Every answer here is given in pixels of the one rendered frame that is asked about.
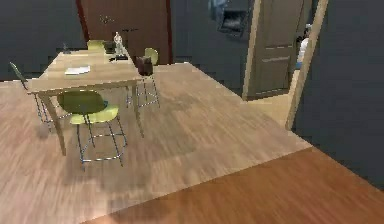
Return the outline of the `dark brown box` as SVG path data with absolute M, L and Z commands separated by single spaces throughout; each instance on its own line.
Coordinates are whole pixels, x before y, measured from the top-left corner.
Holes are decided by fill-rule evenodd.
M 153 74 L 153 64 L 151 62 L 150 57 L 146 57 L 146 56 L 137 57 L 135 64 L 140 75 L 150 76 Z

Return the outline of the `white statuette on black base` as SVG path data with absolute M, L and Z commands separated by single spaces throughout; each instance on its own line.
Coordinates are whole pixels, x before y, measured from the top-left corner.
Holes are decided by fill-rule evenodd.
M 113 44 L 111 46 L 111 51 L 113 52 L 114 56 L 110 58 L 110 61 L 117 61 L 117 60 L 127 60 L 128 56 L 124 53 L 124 46 L 122 37 L 118 32 L 115 32 L 115 36 L 113 39 Z

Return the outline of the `light wooden dining table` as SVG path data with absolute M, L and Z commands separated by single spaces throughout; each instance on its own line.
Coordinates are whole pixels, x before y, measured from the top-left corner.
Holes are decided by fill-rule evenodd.
M 37 79 L 29 81 L 28 93 L 36 94 L 45 104 L 56 129 L 61 153 L 66 155 L 65 140 L 56 109 L 51 98 L 63 91 L 71 90 L 102 90 L 119 87 L 132 87 L 134 112 L 141 136 L 144 132 L 138 111 L 136 86 L 141 80 L 137 68 L 131 59 L 109 61 L 111 55 L 104 51 L 79 50 L 71 54 L 59 53 L 44 73 Z M 65 75 L 70 67 L 90 66 L 88 73 Z

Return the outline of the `grey brown room door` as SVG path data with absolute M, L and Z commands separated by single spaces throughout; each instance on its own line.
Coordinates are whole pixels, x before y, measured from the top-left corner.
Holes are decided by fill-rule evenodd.
M 289 92 L 312 0 L 255 0 L 242 98 Z

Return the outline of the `reddish brown room door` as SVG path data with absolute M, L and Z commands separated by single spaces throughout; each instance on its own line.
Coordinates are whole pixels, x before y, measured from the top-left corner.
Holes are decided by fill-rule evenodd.
M 171 64 L 171 0 L 75 0 L 83 36 L 112 41 L 118 32 L 130 55 L 141 56 L 152 47 L 159 64 Z

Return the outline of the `white paper sheet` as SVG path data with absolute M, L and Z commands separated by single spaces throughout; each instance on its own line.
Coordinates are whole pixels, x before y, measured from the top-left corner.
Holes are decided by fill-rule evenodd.
M 80 75 L 90 72 L 90 66 L 81 66 L 81 67 L 70 67 L 65 71 L 65 75 Z

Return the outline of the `framed wall picture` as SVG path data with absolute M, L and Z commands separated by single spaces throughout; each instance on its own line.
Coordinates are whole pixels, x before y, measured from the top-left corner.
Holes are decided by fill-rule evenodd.
M 208 0 L 209 18 L 217 25 L 217 31 L 228 36 L 241 38 L 248 23 L 252 7 L 247 0 L 246 9 L 232 8 L 230 0 Z

